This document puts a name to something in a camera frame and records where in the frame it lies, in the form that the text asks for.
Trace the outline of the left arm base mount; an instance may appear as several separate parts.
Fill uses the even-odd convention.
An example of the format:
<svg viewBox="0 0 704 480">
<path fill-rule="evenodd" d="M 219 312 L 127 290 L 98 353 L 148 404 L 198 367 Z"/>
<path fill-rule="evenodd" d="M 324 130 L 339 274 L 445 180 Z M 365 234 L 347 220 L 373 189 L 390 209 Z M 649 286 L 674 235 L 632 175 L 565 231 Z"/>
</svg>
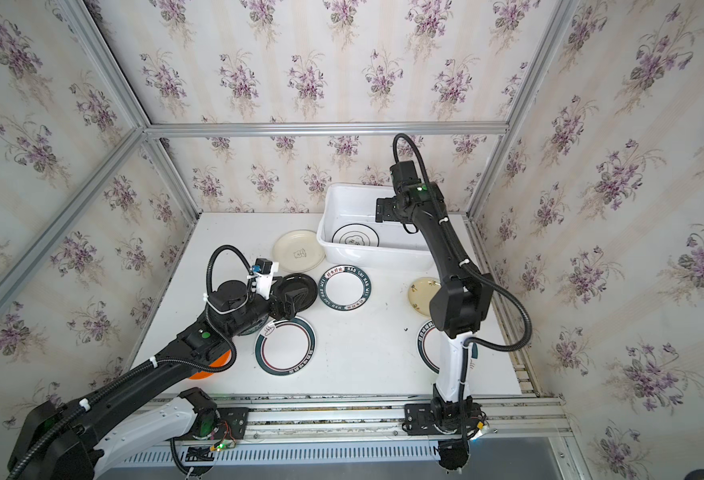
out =
<svg viewBox="0 0 704 480">
<path fill-rule="evenodd" d="M 175 400 L 191 408 L 190 426 L 169 439 L 172 461 L 185 479 L 201 479 L 219 453 L 232 450 L 245 436 L 250 410 L 220 408 L 202 389 L 182 391 Z"/>
</svg>

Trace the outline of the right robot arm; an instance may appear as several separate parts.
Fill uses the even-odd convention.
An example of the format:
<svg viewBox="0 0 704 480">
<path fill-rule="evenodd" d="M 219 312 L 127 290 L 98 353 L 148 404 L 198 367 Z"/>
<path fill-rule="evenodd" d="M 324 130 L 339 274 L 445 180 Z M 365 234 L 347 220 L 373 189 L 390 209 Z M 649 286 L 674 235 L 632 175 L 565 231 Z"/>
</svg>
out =
<svg viewBox="0 0 704 480">
<path fill-rule="evenodd" d="M 398 133 L 393 139 L 390 174 L 394 195 L 376 200 L 375 221 L 398 222 L 409 234 L 421 234 L 437 267 L 440 288 L 429 304 L 435 328 L 442 333 L 442 359 L 434 385 L 432 412 L 439 420 L 454 420 L 471 411 L 468 392 L 471 347 L 510 353 L 527 346 L 533 335 L 532 318 L 522 302 L 470 259 L 448 217 L 444 197 L 430 180 L 415 140 Z M 497 293 L 519 312 L 523 333 L 512 344 L 478 338 Z"/>
</svg>

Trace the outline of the black plate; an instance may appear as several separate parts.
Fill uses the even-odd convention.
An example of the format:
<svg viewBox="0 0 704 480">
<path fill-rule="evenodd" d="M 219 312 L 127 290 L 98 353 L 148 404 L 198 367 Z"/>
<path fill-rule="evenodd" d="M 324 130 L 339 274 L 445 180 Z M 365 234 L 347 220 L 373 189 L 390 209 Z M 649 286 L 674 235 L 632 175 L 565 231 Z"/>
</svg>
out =
<svg viewBox="0 0 704 480">
<path fill-rule="evenodd" d="M 309 309 L 317 300 L 318 286 L 315 280 L 304 273 L 294 273 L 286 276 L 278 277 L 272 285 L 271 295 L 278 289 L 288 289 L 289 287 L 306 287 L 307 288 L 307 309 Z"/>
</svg>

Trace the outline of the white plate flower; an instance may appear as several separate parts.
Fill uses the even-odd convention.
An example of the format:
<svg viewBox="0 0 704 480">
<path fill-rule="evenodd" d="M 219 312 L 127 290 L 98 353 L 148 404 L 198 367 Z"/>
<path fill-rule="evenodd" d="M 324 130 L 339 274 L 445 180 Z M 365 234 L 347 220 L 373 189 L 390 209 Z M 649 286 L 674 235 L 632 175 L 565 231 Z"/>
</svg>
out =
<svg viewBox="0 0 704 480">
<path fill-rule="evenodd" d="M 379 247 L 380 237 L 370 226 L 362 223 L 350 223 L 337 229 L 332 242 L 342 245 Z"/>
</svg>

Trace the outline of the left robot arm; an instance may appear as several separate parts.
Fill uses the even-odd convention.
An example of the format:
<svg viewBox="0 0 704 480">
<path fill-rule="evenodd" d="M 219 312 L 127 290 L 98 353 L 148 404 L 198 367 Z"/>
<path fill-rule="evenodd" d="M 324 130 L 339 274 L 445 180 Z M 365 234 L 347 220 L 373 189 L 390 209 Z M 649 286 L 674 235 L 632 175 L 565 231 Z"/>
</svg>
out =
<svg viewBox="0 0 704 480">
<path fill-rule="evenodd" d="M 9 478 L 97 479 L 163 440 L 213 436 L 219 408 L 199 387 L 183 391 L 167 407 L 139 410 L 197 374 L 231 369 L 238 357 L 235 337 L 268 320 L 292 320 L 317 296 L 317 283 L 306 274 L 281 276 L 275 262 L 249 262 L 232 245 L 218 247 L 206 268 L 198 318 L 158 353 L 102 387 L 30 411 L 8 462 Z"/>
</svg>

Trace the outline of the yellow cream plate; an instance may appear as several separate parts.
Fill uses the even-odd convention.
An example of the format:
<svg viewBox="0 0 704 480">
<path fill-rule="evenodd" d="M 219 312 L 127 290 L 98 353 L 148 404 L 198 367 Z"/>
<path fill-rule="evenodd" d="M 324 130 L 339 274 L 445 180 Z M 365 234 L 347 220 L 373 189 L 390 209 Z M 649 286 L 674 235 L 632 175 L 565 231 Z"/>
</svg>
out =
<svg viewBox="0 0 704 480">
<path fill-rule="evenodd" d="M 433 277 L 421 277 L 414 280 L 407 292 L 410 306 L 420 315 L 430 318 L 430 303 L 440 288 L 440 281 Z"/>
</svg>

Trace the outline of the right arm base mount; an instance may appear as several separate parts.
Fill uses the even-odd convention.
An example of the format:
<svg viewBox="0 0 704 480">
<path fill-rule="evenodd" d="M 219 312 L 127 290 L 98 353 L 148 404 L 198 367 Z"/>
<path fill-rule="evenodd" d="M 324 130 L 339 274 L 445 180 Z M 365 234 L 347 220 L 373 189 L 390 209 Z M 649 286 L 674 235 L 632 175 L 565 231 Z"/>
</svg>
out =
<svg viewBox="0 0 704 480">
<path fill-rule="evenodd" d="M 469 461 L 471 441 L 489 430 L 489 421 L 482 405 L 469 396 L 458 403 L 434 399 L 406 404 L 401 428 L 408 436 L 439 436 L 438 464 L 458 471 Z"/>
</svg>

